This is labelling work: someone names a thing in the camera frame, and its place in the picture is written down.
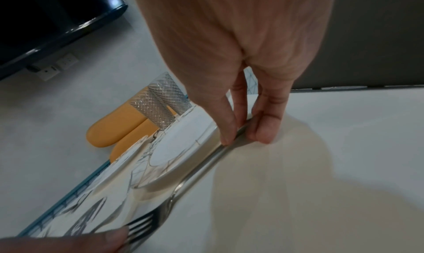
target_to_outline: television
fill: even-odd
[[[124,0],[0,0],[0,79],[112,22],[127,7]]]

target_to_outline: white tabletop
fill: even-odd
[[[275,143],[235,149],[138,252],[424,252],[423,235],[424,90],[293,93]]]

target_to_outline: human hand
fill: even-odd
[[[128,236],[128,228],[98,234],[60,238],[0,239],[0,253],[112,253],[117,252]]]
[[[155,43],[190,99],[230,144],[247,116],[243,69],[259,97],[246,135],[270,143],[291,87],[315,57],[333,0],[136,0]],[[234,111],[226,98],[231,90]]]

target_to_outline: silver fork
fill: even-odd
[[[245,131],[246,125],[242,126],[238,130],[236,138],[240,137]],[[168,197],[152,211],[126,224],[126,226],[129,227],[129,234],[125,244],[130,245],[138,241],[143,243],[150,235],[159,229],[159,227],[161,227],[168,218],[176,201],[178,201],[185,193],[184,191],[179,196],[176,196],[183,188],[184,184],[186,184],[186,182],[190,180],[203,167],[208,166],[207,169],[212,168],[218,162],[218,160],[231,148],[232,146],[220,145],[205,160],[203,160],[181,180],[181,182],[173,190],[170,197]]]

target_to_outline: wall outlet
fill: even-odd
[[[42,69],[41,71],[37,72],[37,75],[38,75],[38,77],[41,78],[41,80],[47,81],[58,73],[60,73],[59,69],[57,69],[53,65],[50,65],[50,66]]]
[[[58,61],[56,61],[56,64],[62,70],[66,70],[77,62],[78,62],[78,59],[73,54],[68,53],[68,54],[64,55],[62,58],[60,58]]]

